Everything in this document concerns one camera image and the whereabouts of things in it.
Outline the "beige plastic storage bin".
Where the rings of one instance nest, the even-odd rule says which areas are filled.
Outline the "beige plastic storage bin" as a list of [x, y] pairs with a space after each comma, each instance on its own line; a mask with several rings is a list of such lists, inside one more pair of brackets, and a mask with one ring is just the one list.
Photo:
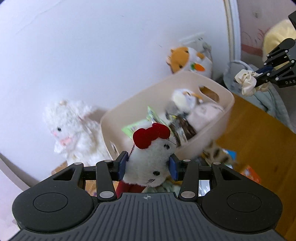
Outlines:
[[182, 117], [194, 128], [190, 139], [179, 130], [181, 145], [175, 152], [180, 159], [192, 159], [225, 132], [233, 104], [232, 93], [217, 82], [181, 71], [108, 111], [101, 119], [103, 140], [112, 158], [130, 151], [133, 141], [122, 129], [146, 120], [151, 108], [166, 124]]

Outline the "leopard print plush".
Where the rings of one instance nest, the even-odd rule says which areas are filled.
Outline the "leopard print plush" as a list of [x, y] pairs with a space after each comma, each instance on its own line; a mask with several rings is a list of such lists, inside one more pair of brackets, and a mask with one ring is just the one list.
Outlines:
[[219, 162], [224, 164], [222, 161], [226, 157], [224, 154], [223, 148], [216, 144], [215, 141], [210, 142], [210, 144], [203, 149], [202, 156], [207, 162], [207, 164], [211, 165], [214, 162]]

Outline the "green snack packet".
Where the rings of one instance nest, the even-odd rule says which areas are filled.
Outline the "green snack packet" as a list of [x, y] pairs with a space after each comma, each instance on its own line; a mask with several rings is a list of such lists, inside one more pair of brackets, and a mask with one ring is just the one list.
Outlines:
[[162, 120], [158, 114], [150, 106], [147, 107], [147, 116], [143, 120], [136, 121], [135, 123], [126, 125], [121, 128], [124, 134], [129, 138], [132, 138], [133, 133], [139, 128], [149, 128], [153, 123], [161, 123], [167, 125], [164, 120]]

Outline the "white wall socket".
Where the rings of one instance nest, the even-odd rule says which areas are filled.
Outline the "white wall socket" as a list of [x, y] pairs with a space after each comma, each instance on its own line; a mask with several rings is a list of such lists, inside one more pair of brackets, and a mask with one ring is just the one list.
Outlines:
[[192, 43], [202, 44], [204, 42], [204, 37], [205, 37], [205, 33], [199, 32], [199, 33], [195, 33], [193, 35], [184, 37], [182, 39], [179, 39], [179, 43], [183, 45], [189, 45]]

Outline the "grey blanket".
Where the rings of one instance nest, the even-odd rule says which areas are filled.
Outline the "grey blanket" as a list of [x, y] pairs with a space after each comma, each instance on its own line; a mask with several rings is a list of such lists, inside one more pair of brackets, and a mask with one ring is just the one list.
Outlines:
[[273, 116], [294, 132], [285, 104], [276, 88], [271, 84], [266, 92], [259, 91], [252, 96], [244, 96], [241, 93], [241, 85], [235, 81], [234, 77], [242, 69], [252, 70], [249, 65], [240, 60], [234, 60], [228, 63], [228, 67], [223, 74], [223, 81], [227, 89], [254, 106], [262, 109], [270, 116]]

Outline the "white fluffy plush toy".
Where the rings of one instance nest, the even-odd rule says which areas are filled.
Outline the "white fluffy plush toy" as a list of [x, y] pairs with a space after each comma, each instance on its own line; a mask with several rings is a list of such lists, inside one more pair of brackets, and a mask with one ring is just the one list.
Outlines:
[[97, 110], [81, 100], [62, 100], [46, 106], [43, 119], [55, 138], [54, 152], [63, 156], [68, 165], [81, 162], [94, 166], [110, 159], [101, 125], [91, 118]]

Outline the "grey white snack packet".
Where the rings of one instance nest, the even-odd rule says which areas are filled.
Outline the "grey white snack packet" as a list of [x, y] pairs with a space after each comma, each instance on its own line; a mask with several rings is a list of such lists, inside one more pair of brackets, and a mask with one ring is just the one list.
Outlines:
[[166, 119], [170, 121], [169, 128], [175, 136], [177, 147], [180, 147], [194, 137], [197, 132], [187, 121], [186, 113], [179, 113], [177, 111], [165, 112]]

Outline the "yellow pillow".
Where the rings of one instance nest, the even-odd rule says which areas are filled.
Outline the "yellow pillow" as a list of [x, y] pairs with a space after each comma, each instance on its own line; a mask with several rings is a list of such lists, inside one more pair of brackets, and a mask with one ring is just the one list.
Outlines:
[[262, 61], [265, 62], [267, 60], [267, 54], [276, 48], [282, 41], [287, 38], [295, 40], [295, 37], [295, 28], [290, 20], [285, 19], [274, 25], [264, 36]]

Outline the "white kitty plush red bow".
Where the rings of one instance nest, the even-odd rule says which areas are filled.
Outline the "white kitty plush red bow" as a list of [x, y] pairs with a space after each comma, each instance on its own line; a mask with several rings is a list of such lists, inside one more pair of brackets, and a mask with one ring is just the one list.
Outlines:
[[161, 123], [139, 128], [132, 140], [133, 148], [125, 164], [125, 175], [116, 189], [117, 197], [163, 184], [169, 176], [167, 162], [176, 150], [170, 129]]

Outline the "small grey white plush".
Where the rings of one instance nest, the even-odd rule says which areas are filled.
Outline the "small grey white plush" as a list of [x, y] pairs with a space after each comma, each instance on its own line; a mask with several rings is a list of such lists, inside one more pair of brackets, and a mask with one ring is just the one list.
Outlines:
[[189, 89], [176, 89], [171, 96], [171, 100], [184, 113], [190, 113], [197, 105], [204, 103], [201, 96]]

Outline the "orange white hamster plush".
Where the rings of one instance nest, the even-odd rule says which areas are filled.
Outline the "orange white hamster plush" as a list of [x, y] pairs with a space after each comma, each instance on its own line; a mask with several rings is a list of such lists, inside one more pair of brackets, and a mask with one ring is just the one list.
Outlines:
[[170, 55], [166, 58], [172, 73], [179, 71], [192, 71], [211, 78], [212, 60], [205, 54], [190, 47], [178, 47], [171, 49]]

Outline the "blue cartoon tissue pack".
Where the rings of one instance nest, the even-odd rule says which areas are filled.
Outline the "blue cartoon tissue pack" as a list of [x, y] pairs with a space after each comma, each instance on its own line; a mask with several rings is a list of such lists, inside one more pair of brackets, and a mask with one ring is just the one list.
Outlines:
[[226, 157], [223, 159], [223, 163], [227, 165], [235, 165], [236, 164], [236, 157], [237, 154], [234, 151], [227, 150], [227, 149], [222, 149]]

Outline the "cream fabric scrunchie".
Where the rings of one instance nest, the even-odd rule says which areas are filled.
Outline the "cream fabric scrunchie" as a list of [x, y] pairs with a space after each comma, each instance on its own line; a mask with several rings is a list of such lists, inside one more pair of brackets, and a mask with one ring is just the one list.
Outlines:
[[235, 81], [242, 86], [241, 93], [244, 96], [252, 96], [256, 92], [266, 92], [269, 90], [269, 84], [264, 83], [256, 87], [257, 84], [256, 77], [259, 77], [262, 73], [258, 74], [251, 70], [240, 70], [234, 77]]

